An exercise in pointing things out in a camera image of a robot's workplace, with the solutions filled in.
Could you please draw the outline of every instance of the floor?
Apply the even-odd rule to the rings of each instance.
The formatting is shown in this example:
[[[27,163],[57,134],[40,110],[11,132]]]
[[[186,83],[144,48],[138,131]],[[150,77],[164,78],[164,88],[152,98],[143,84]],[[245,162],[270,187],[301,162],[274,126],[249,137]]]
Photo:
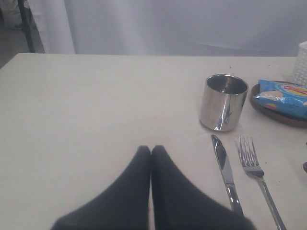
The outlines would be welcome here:
[[[32,40],[36,53],[44,53],[44,48],[37,29],[32,30]],[[0,69],[18,53],[29,53],[24,33],[21,30],[4,28],[0,21]]]

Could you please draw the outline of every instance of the knife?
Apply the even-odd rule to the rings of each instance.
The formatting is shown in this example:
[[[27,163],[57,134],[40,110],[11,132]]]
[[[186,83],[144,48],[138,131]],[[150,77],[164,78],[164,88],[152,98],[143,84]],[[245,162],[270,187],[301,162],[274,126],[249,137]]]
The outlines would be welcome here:
[[[238,195],[236,194],[236,186],[232,176],[232,170],[227,156],[226,150],[216,135],[211,135],[213,149],[219,163],[226,191],[229,197],[231,208],[237,214],[244,216]]]

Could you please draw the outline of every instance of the white basket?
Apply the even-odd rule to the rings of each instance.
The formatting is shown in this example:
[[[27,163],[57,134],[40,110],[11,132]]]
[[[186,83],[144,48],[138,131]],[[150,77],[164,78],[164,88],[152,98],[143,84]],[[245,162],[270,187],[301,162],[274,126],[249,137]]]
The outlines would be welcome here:
[[[299,44],[292,79],[296,84],[307,86],[307,42]]]

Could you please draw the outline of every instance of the fork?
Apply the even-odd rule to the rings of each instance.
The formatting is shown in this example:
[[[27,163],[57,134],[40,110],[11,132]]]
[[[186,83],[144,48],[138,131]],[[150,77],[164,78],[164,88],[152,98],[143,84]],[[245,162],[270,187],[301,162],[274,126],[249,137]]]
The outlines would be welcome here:
[[[267,184],[264,182],[263,179],[264,171],[259,165],[252,137],[250,138],[239,137],[239,145],[240,145],[239,156],[244,172],[248,176],[251,176],[257,180],[258,185],[260,186],[261,191],[264,195],[264,198],[270,208],[277,229],[286,230],[282,218],[280,217],[277,208],[273,202],[273,199],[271,197],[271,194],[268,190]]]

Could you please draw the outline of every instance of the metal cup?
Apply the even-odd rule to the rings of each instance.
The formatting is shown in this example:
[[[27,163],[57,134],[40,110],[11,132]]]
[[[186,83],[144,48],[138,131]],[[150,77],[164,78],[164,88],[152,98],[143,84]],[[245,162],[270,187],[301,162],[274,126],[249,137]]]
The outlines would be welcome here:
[[[230,131],[237,126],[248,85],[238,77],[216,74],[206,80],[200,121],[209,129]]]

